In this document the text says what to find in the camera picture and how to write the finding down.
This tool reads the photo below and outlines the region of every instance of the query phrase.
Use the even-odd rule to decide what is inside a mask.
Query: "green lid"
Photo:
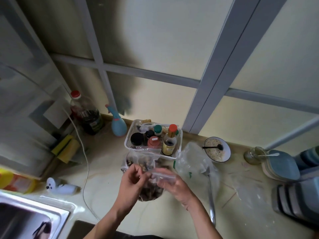
[[[161,125],[155,125],[154,126],[154,132],[155,133],[161,133],[162,131],[162,126]]]

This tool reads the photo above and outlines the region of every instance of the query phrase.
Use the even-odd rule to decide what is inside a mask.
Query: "frosted glass window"
[[[78,90],[90,97],[101,113],[108,113],[105,107],[108,99],[97,69],[60,62],[55,62],[55,65],[71,90]]]
[[[319,127],[316,127],[309,132],[306,132],[289,142],[280,145],[276,149],[287,152],[292,156],[305,151],[308,148],[312,148],[319,145]]]
[[[183,125],[195,88],[112,72],[107,74],[123,118]]]
[[[319,0],[287,0],[231,88],[319,106]]]
[[[224,96],[199,135],[265,147],[315,114]]]
[[[200,80],[233,0],[86,0],[107,63]]]
[[[73,0],[16,0],[48,52],[93,59]]]

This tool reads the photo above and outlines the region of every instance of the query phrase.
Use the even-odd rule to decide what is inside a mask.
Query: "left hand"
[[[122,176],[119,193],[113,207],[126,216],[138,201],[141,190],[150,177],[151,173],[143,173],[141,166],[132,164]]]

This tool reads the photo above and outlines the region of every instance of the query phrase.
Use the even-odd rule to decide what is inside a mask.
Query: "hand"
[[[181,204],[184,206],[186,210],[188,210],[190,204],[196,200],[196,195],[190,190],[185,181],[182,180],[180,176],[173,173],[172,171],[164,168],[157,168],[155,172],[175,175],[176,180],[175,183],[172,183],[169,180],[161,179],[157,182],[157,185],[168,192],[170,192]]]
[[[122,216],[126,216],[131,211],[150,177],[151,174],[143,173],[141,166],[137,164],[132,164],[123,174],[119,193],[113,205]]]

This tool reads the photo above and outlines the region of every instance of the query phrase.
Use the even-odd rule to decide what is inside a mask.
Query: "red lid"
[[[147,146],[150,148],[160,147],[160,139],[157,136],[152,136],[147,141]]]
[[[71,92],[72,98],[79,98],[81,96],[80,92],[78,90],[74,90]]]
[[[168,131],[175,133],[177,131],[177,126],[175,124],[169,125]]]

